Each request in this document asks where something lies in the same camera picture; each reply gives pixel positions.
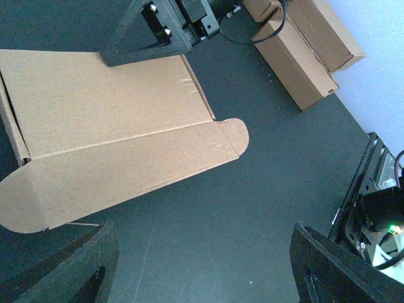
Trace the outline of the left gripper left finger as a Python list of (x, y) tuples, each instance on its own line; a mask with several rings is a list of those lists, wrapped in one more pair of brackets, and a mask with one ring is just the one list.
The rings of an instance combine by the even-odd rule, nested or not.
[(119, 259), (112, 223), (1, 282), (1, 302), (107, 302)]

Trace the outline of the folded cardboard box small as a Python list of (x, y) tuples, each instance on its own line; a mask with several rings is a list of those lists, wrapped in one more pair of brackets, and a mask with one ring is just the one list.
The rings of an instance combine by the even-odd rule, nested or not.
[(289, 17), (276, 37), (255, 46), (301, 111), (339, 89), (338, 83)]

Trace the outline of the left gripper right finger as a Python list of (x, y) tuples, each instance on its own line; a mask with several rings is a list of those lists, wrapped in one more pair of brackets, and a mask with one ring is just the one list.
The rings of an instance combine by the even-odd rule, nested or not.
[(299, 223), (290, 262), (300, 302), (403, 302), (402, 283)]

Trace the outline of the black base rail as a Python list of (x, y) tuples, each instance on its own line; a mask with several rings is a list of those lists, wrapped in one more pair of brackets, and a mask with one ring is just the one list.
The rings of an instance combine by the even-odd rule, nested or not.
[(403, 261), (403, 167), (376, 133), (333, 219), (329, 240), (379, 270)]

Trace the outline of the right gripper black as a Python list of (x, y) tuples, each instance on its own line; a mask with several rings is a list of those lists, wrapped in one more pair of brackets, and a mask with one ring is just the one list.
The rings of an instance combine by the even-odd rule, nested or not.
[(131, 1), (100, 50), (106, 65), (176, 56), (192, 49), (191, 40), (219, 33), (219, 19), (240, 1)]

